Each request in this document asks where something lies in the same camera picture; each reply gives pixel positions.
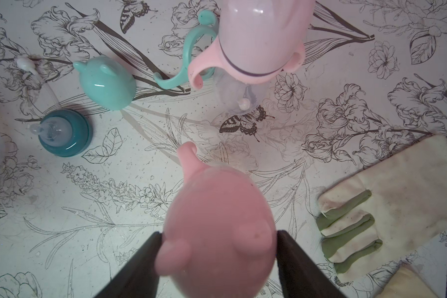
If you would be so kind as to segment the dark teal nipple collar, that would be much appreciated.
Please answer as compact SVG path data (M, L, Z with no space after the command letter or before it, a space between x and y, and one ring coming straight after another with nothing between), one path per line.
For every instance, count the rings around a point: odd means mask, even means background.
M53 111L29 130L38 136L44 149L65 158L84 152L93 138L89 120L71 109Z

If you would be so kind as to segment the pink bottle cap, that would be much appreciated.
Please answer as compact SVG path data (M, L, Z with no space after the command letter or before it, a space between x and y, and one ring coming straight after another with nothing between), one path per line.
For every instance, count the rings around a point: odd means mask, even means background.
M183 186L166 213L156 273L187 298L256 297L276 258L269 204L243 172L203 163L194 143L177 154Z
M219 43L238 72L263 76L298 54L315 1L222 1Z

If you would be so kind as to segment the clear baby bottle body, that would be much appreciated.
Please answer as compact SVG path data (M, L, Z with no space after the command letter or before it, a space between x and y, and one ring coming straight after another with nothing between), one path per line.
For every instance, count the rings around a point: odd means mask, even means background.
M255 110L266 98L270 85L270 82L242 83L221 68L216 68L212 82L216 98L232 115L244 115Z

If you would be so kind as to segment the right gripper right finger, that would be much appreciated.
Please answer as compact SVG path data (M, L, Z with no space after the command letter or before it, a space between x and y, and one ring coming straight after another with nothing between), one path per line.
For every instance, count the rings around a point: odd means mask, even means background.
M285 298L344 298L298 243L284 230L277 232L278 274Z

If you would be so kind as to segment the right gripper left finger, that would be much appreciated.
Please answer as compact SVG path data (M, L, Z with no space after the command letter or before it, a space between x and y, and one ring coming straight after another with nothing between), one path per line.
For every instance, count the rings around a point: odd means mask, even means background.
M161 244L162 234L151 234L96 298L155 298L160 279L155 260Z

